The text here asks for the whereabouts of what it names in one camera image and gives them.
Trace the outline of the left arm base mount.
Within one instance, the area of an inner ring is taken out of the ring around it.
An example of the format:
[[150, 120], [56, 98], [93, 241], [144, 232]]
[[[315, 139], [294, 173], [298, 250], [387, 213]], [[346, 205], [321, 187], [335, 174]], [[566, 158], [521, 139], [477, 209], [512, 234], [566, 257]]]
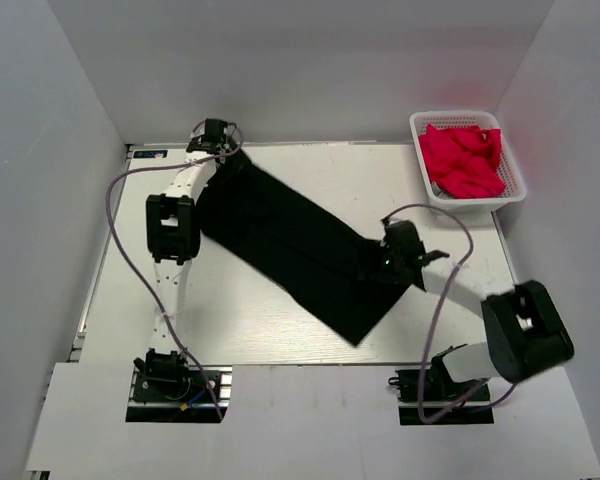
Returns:
[[173, 351], [149, 350], [133, 361], [125, 421], [128, 423], [219, 424], [229, 406], [230, 367], [205, 371]]

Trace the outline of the black t shirt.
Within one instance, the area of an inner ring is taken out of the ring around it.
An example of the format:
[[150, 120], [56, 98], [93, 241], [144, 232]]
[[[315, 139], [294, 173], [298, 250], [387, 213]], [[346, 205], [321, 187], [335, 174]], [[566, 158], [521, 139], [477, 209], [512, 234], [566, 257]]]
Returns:
[[385, 245], [256, 166], [228, 157], [197, 201], [202, 233], [358, 345], [412, 285]]

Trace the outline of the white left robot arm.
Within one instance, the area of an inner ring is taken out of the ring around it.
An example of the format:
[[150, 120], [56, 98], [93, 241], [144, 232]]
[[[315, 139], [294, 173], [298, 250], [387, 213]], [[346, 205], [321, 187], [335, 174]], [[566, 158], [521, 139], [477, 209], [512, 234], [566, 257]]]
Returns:
[[185, 304], [187, 277], [201, 245], [196, 201], [205, 183], [242, 144], [233, 122], [207, 119], [196, 126], [185, 149], [185, 166], [162, 193], [145, 204], [148, 250], [153, 260], [157, 307], [149, 347], [159, 354], [179, 352], [171, 332]]

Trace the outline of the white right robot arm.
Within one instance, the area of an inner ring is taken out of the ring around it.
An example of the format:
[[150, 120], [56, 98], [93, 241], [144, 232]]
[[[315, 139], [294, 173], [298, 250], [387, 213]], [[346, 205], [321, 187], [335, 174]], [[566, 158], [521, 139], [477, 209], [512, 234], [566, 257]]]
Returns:
[[502, 378], [519, 384], [563, 365], [575, 355], [574, 343], [547, 290], [536, 280], [499, 282], [472, 271], [441, 250], [425, 249], [415, 224], [384, 219], [379, 254], [364, 271], [372, 283], [409, 288], [438, 297], [434, 324], [449, 301], [481, 319], [485, 340], [451, 347], [431, 364], [433, 390], [452, 399], [468, 382]]

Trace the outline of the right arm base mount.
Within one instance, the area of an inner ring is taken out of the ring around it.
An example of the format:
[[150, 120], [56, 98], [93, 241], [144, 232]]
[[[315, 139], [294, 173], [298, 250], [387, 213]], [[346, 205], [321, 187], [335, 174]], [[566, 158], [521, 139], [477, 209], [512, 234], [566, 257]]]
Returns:
[[[417, 369], [396, 370], [388, 379], [388, 386], [397, 393], [398, 415], [401, 426], [423, 426], [417, 411]], [[443, 380], [440, 374], [426, 372], [424, 381], [424, 414], [432, 416], [437, 410], [465, 394], [476, 384], [469, 381], [460, 384]], [[490, 391], [483, 385], [472, 397], [456, 406], [435, 423], [437, 425], [489, 425], [494, 423]]]

